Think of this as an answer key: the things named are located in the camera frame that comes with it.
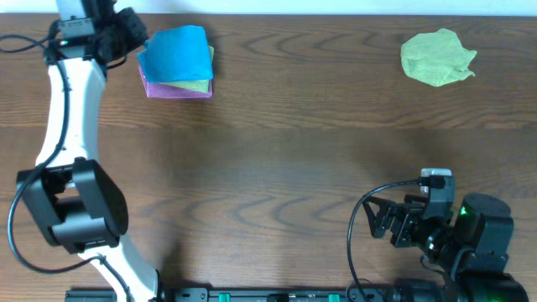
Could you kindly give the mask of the folded purple cloth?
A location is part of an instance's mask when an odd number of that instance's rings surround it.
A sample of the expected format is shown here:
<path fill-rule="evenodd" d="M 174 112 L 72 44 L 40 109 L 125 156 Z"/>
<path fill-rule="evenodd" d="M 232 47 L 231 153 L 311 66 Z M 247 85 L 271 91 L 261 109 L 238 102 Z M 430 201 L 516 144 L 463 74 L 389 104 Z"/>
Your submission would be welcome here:
<path fill-rule="evenodd" d="M 208 92 L 192 91 L 185 88 L 167 86 L 159 83 L 148 83 L 141 67 L 138 68 L 143 87 L 148 98 L 162 99 L 204 99 L 213 96 L 212 83 L 209 82 Z"/>

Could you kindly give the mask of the folded green cloth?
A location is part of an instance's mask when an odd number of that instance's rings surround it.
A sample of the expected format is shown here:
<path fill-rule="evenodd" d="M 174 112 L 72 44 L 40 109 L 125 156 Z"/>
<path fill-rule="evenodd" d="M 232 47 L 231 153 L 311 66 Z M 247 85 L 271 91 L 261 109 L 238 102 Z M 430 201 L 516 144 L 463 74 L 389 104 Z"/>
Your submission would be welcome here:
<path fill-rule="evenodd" d="M 173 81 L 161 83 L 167 97 L 208 98 L 212 96 L 212 80 Z"/>

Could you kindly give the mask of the blue microfiber cloth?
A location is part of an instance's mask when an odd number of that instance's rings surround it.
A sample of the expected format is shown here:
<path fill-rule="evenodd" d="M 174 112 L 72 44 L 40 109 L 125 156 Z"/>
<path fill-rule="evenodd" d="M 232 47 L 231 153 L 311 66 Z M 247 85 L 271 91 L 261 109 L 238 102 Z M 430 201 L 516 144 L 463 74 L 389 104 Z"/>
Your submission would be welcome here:
<path fill-rule="evenodd" d="M 211 51 L 201 26 L 156 31 L 143 47 L 138 62 L 150 83 L 213 79 Z"/>

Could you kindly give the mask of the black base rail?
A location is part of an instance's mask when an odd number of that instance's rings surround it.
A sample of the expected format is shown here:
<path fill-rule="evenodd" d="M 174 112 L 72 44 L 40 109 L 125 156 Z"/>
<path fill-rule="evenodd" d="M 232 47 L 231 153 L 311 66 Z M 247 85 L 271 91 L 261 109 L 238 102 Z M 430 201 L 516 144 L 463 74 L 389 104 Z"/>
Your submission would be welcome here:
<path fill-rule="evenodd" d="M 344 290 L 249 290 L 249 289 L 169 289 L 149 301 L 174 302 L 349 302 L 393 301 L 386 288 L 365 288 L 366 299 L 356 289 Z"/>

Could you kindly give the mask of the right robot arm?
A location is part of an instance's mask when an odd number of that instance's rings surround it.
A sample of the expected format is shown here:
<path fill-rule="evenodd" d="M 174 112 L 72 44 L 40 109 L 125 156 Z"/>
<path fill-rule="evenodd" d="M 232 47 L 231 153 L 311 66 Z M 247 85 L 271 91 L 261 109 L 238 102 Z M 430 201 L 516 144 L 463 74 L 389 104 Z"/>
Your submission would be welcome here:
<path fill-rule="evenodd" d="M 524 287 L 505 273 L 514 232 L 510 207 L 490 195 L 465 195 L 457 216 L 425 215 L 425 200 L 407 195 L 404 202 L 370 197 L 364 203 L 375 238 L 392 232 L 395 247 L 418 247 L 422 258 L 440 267 L 444 286 L 401 279 L 389 301 L 525 301 Z"/>

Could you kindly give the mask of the crumpled yellow-green cloth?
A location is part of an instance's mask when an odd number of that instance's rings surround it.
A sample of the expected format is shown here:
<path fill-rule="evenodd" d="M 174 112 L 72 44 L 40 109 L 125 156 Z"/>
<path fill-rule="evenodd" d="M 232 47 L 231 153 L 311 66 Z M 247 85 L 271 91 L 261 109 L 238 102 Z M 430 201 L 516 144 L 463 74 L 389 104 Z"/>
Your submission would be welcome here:
<path fill-rule="evenodd" d="M 400 50 L 404 73 L 433 87 L 474 76 L 469 66 L 476 56 L 477 52 L 464 48 L 457 34 L 449 29 L 417 34 Z"/>

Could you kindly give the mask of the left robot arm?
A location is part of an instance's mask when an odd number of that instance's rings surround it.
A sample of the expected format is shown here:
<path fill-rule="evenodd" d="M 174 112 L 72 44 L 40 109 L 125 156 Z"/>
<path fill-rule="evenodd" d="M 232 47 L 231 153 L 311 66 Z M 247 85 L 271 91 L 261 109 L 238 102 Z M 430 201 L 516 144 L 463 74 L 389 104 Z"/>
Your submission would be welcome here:
<path fill-rule="evenodd" d="M 45 241 L 94 266 L 114 301 L 161 301 L 159 272 L 134 246 L 125 197 L 98 161 L 97 124 L 107 72 L 148 38 L 131 8 L 111 1 L 60 1 L 43 43 L 51 101 L 33 169 L 17 176 L 23 202 Z"/>

